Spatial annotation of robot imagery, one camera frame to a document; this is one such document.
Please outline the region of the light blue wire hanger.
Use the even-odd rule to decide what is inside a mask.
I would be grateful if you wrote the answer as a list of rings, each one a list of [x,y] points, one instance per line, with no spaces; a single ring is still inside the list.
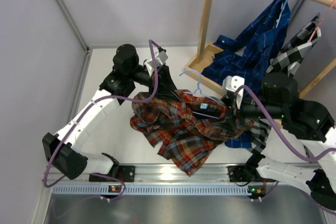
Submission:
[[[201,73],[199,73],[197,70],[194,70],[194,69],[186,69],[182,73],[180,73],[180,76],[186,74],[187,72],[194,72],[194,73],[196,73],[198,75],[198,82],[197,82],[197,88],[193,92],[185,91],[184,93],[190,94],[190,95],[193,95],[193,96],[195,94],[199,93],[201,95],[202,99],[203,99],[202,100],[202,104],[201,104],[201,109],[207,109],[207,106],[204,103],[205,102],[204,98],[207,98],[208,100],[212,100],[213,102],[217,103],[222,108],[225,107],[222,104],[222,102],[217,101],[214,97],[211,97],[211,96],[208,96],[208,95],[202,93],[202,89],[201,89],[202,75],[201,75]]]

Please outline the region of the red brown plaid shirt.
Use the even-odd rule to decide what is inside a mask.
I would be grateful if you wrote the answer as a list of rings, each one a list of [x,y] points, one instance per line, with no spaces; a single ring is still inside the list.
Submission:
[[[176,90],[180,101],[165,101],[153,98],[149,102],[139,102],[149,94],[140,92],[132,103],[134,116],[130,119],[131,127],[143,133],[152,147],[160,144],[158,155],[173,163],[186,175],[197,172],[210,153],[219,145],[232,138],[238,138],[253,126],[252,120],[239,124],[237,135],[226,135],[212,126],[214,117],[209,110],[215,102],[204,98],[207,109],[201,109],[202,97]]]

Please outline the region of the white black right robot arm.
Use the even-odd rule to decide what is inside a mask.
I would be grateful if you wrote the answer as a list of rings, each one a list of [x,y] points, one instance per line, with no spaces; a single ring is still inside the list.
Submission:
[[[297,81],[284,73],[265,75],[256,96],[245,80],[223,80],[222,100],[228,105],[225,119],[217,124],[237,132],[236,122],[267,119],[283,143],[300,159],[320,168],[302,168],[275,161],[253,151],[244,165],[229,168],[232,182],[276,180],[300,189],[322,207],[335,210],[335,120],[321,103],[299,98]]]

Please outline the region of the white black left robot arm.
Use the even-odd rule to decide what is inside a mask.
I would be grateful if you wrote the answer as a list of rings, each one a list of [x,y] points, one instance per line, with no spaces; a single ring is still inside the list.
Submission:
[[[140,64],[133,45],[124,44],[117,48],[112,59],[112,71],[87,105],[62,129],[43,137],[48,169],[54,167],[70,180],[93,173],[101,174],[109,182],[117,179],[119,163],[115,158],[106,153],[84,153],[82,148],[95,128],[124,101],[144,102],[155,98],[180,101],[169,67],[165,64],[166,50],[150,41],[150,51],[151,59]],[[136,83],[149,89],[147,98],[129,97]]]

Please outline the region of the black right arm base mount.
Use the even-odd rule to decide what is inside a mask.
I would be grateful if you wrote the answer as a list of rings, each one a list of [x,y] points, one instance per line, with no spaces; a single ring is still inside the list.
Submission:
[[[228,175],[230,182],[234,183],[251,183],[262,182],[262,177],[257,173],[255,167],[248,165],[228,166]]]

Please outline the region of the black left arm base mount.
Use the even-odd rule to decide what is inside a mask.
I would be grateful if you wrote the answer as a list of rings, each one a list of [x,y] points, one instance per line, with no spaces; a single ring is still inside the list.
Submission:
[[[107,174],[107,176],[114,177],[116,179],[119,179],[127,183],[134,182],[135,166],[134,165],[119,165],[117,172],[111,172]],[[114,180],[110,180],[107,178],[94,176],[94,175],[89,176],[89,181],[90,182],[114,182]]]

